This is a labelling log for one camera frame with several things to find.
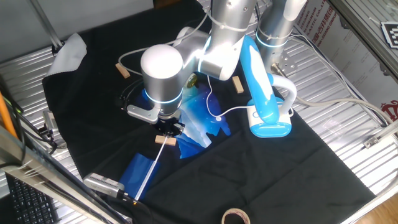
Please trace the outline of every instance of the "blue cloth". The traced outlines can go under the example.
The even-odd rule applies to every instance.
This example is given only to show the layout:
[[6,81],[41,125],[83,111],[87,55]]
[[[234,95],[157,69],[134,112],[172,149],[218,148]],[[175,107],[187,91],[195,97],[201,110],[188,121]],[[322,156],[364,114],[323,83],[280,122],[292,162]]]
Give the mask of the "blue cloth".
[[[122,177],[120,178],[120,183],[124,185],[124,191],[127,192],[130,197],[135,197],[138,190],[145,179],[152,163],[154,161],[146,158],[145,156],[137,153],[132,161],[128,165],[127,169],[124,171]],[[152,172],[144,191],[142,192],[140,198],[144,198],[145,192],[150,185],[150,182],[155,176],[157,169],[159,168],[159,163],[156,164],[154,171]]]

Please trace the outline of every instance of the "white wall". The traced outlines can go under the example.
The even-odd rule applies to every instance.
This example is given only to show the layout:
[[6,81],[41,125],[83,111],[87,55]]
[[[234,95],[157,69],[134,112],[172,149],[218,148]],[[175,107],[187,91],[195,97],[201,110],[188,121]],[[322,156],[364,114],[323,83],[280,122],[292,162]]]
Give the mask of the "white wall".
[[[51,45],[27,0],[0,0],[0,62]],[[153,0],[39,0],[59,37],[153,7]]]

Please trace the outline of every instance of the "small wooden piece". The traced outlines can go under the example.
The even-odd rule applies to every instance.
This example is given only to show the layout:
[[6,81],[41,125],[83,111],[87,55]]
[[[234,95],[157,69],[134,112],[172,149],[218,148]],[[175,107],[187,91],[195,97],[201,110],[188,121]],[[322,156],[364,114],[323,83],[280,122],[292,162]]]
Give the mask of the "small wooden piece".
[[120,74],[122,74],[122,76],[124,78],[129,78],[130,77],[130,73],[129,71],[127,71],[125,68],[123,68],[119,63],[117,63],[116,68],[119,70]]
[[[163,144],[165,137],[164,136],[156,136],[155,142],[158,144]],[[177,139],[175,138],[167,138],[166,144],[169,146],[175,146]]]
[[232,77],[232,81],[234,82],[234,86],[237,93],[243,93],[243,86],[239,79],[239,77]]

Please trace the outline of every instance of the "white cloth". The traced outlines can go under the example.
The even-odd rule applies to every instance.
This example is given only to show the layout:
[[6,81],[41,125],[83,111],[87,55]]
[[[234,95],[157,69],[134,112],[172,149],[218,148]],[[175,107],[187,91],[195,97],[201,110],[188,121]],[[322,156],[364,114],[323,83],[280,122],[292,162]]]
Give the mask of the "white cloth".
[[47,76],[75,71],[86,54],[86,44],[83,39],[79,34],[72,34],[55,57]]

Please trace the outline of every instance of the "white handle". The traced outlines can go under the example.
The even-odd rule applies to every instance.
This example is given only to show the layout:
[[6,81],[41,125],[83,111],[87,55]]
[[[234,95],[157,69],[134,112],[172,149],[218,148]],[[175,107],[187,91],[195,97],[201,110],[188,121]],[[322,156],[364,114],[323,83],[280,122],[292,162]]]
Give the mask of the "white handle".
[[288,78],[279,75],[272,75],[272,77],[274,80],[273,83],[271,84],[272,86],[285,88],[286,90],[289,91],[289,94],[287,95],[284,104],[280,107],[280,113],[287,114],[297,96],[296,86]]

